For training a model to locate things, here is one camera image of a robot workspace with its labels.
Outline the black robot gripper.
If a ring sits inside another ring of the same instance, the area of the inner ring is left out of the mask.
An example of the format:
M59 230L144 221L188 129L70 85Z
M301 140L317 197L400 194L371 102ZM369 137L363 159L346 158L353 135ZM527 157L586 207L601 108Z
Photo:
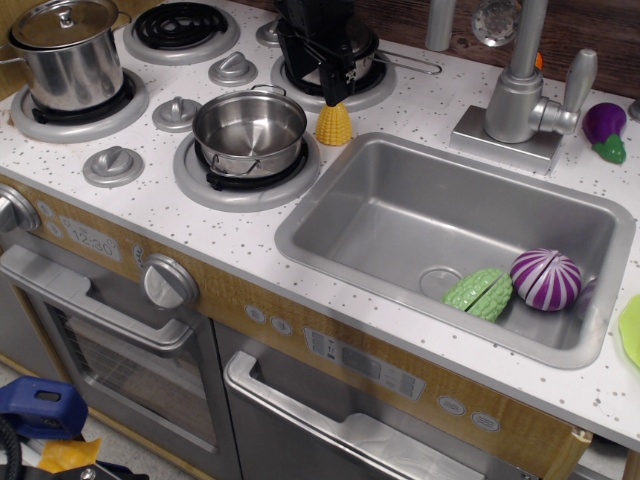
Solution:
M285 63L296 52L296 33L313 33L321 29L337 28L348 22L355 13L352 1L281 0L274 6L280 16L277 33ZM329 60L318 66L322 95L327 106L337 106L355 92L356 61L346 65Z

